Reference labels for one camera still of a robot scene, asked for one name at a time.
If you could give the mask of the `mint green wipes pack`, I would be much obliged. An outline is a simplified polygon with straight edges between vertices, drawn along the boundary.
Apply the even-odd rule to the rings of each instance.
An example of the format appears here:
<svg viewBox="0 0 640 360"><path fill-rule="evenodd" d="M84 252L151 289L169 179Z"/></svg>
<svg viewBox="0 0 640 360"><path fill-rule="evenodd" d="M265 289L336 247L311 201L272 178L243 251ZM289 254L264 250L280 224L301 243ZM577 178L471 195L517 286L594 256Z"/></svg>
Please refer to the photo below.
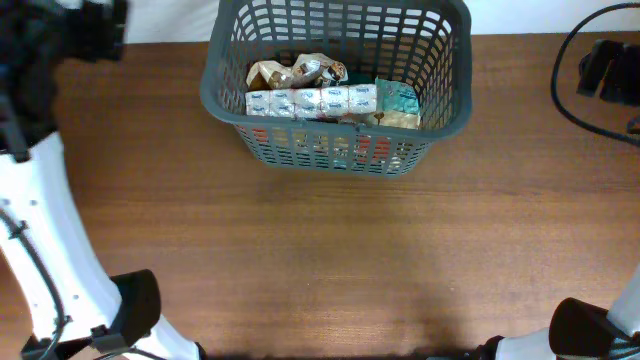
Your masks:
<svg viewBox="0 0 640 360"><path fill-rule="evenodd" d="M375 80L378 111L397 111L418 115L419 100L413 87L400 81Z"/></svg>

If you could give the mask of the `beige paper snack pouch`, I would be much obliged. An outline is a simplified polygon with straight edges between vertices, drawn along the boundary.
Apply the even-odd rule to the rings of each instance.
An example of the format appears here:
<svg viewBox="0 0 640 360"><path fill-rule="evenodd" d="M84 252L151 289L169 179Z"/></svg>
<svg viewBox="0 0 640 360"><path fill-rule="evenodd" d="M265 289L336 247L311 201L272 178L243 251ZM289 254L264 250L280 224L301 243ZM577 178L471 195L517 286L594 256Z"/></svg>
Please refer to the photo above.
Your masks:
<svg viewBox="0 0 640 360"><path fill-rule="evenodd" d="M416 114L388 110L369 114L347 114L341 117L338 123L417 130L421 126L421 119Z"/></svg>

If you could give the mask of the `tan snack bag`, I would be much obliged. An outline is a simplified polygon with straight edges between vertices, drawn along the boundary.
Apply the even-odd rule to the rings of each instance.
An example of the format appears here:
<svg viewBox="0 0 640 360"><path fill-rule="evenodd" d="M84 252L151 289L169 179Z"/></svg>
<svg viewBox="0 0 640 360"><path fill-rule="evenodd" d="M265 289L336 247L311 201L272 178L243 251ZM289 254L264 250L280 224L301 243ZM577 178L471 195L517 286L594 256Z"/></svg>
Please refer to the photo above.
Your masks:
<svg viewBox="0 0 640 360"><path fill-rule="evenodd" d="M248 71L249 91L283 90L334 86L349 79L346 65L321 53L301 54L284 66L275 60L256 62Z"/></svg>

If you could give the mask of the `orange San Remo spaghetti pack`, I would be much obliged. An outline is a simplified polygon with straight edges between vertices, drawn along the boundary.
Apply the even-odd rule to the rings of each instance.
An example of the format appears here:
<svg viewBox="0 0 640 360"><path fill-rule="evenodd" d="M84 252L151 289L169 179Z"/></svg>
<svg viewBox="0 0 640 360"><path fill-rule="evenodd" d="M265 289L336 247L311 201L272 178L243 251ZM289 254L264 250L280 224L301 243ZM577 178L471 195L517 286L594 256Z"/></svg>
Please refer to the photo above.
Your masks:
<svg viewBox="0 0 640 360"><path fill-rule="evenodd" d="M391 141L386 137L331 137L326 132L279 127L235 125L235 129L258 160L273 166L362 172L366 166L384 165L391 150Z"/></svg>

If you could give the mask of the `green Nescafe coffee bag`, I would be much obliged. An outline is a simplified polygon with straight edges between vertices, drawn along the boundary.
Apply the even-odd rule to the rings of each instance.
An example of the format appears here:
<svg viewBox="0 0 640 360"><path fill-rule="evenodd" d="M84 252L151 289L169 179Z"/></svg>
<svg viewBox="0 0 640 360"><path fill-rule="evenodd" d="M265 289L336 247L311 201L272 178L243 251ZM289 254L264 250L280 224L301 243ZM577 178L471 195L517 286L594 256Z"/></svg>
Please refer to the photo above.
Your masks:
<svg viewBox="0 0 640 360"><path fill-rule="evenodd" d="M348 78L342 83L343 86L368 85L375 83L375 76L370 73L349 72Z"/></svg>

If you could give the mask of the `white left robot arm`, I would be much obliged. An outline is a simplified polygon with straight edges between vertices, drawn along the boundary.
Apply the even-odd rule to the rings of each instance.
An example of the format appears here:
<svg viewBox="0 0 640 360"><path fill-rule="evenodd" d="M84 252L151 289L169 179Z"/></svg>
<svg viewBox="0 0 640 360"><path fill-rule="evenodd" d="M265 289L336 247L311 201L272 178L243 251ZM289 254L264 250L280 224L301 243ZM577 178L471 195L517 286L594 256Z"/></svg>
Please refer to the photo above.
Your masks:
<svg viewBox="0 0 640 360"><path fill-rule="evenodd" d="M1 5L1 250L28 303L24 359L202 359L202 346L162 315L154 274L111 276L70 191L53 111L55 70L75 58L118 61L128 5L55 1Z"/></svg>

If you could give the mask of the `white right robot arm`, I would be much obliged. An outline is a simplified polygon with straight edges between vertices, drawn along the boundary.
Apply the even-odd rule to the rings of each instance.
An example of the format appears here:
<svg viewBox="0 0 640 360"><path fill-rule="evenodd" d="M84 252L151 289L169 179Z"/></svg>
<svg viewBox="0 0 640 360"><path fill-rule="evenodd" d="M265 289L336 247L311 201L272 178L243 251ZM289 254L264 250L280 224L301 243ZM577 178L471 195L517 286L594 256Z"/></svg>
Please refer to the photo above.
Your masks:
<svg viewBox="0 0 640 360"><path fill-rule="evenodd" d="M639 105L639 47L612 40L595 43L579 65L577 92L605 102ZM576 298L563 300L550 325L520 337L496 336L467 359L637 359L639 274L610 309Z"/></svg>

